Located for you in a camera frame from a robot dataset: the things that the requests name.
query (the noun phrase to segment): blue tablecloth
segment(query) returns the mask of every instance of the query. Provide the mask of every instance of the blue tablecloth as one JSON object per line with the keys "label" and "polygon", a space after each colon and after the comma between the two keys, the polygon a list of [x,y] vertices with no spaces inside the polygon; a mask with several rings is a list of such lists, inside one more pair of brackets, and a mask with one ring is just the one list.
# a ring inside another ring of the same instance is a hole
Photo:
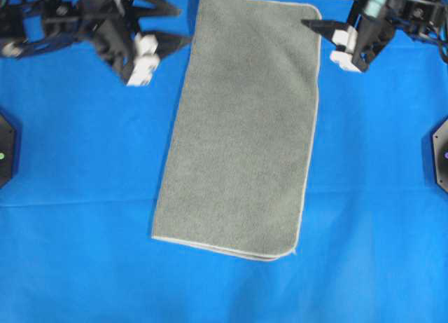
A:
{"label": "blue tablecloth", "polygon": [[[183,14],[143,28],[192,34],[198,0],[170,1]],[[278,1],[338,20],[350,7]],[[189,48],[148,88],[124,87],[86,43],[0,61],[0,109],[21,130],[0,191],[0,322],[446,322],[430,133],[448,115],[447,67],[401,33],[366,74],[331,49],[300,243],[274,263],[149,238]]]}

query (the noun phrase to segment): folded towel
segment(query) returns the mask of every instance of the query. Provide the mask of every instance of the folded towel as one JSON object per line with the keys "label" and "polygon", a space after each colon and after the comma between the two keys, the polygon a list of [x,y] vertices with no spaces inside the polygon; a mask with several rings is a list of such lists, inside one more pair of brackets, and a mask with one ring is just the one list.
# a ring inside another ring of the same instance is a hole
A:
{"label": "folded towel", "polygon": [[152,237],[248,259],[294,252],[319,101],[307,4],[201,0]]}

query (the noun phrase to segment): gray towel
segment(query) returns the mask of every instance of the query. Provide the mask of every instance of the gray towel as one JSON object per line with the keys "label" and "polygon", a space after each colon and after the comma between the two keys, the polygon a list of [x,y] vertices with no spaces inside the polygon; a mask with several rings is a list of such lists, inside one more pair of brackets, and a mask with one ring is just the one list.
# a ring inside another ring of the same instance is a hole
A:
{"label": "gray towel", "polygon": [[318,106],[307,4],[201,0],[152,237],[270,261],[298,243]]}

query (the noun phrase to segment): robotic arm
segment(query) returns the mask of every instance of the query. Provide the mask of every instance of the robotic arm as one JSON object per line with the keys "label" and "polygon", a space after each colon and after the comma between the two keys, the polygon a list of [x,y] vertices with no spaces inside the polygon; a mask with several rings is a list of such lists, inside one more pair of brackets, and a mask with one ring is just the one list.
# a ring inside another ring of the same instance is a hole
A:
{"label": "robotic arm", "polygon": [[[177,16],[165,0],[5,0],[0,7],[0,57],[23,58],[89,41],[127,85],[148,85],[160,60],[190,43],[190,38],[144,32],[140,18]],[[40,17],[44,37],[29,41],[24,20]]]}
{"label": "robotic arm", "polygon": [[347,71],[365,72],[397,29],[432,43],[448,63],[447,0],[353,0],[346,22],[303,20],[336,46],[330,58]]}

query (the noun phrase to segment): screw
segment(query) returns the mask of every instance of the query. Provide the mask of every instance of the screw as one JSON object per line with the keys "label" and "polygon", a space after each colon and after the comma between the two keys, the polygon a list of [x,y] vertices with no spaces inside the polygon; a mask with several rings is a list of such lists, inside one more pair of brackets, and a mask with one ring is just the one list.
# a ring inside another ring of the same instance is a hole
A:
{"label": "screw", "polygon": [[56,14],[59,16],[66,15],[69,12],[69,9],[66,6],[60,6],[56,9]]}
{"label": "screw", "polygon": [[420,8],[417,8],[414,10],[413,13],[415,18],[422,18],[423,17],[423,10],[421,10]]}

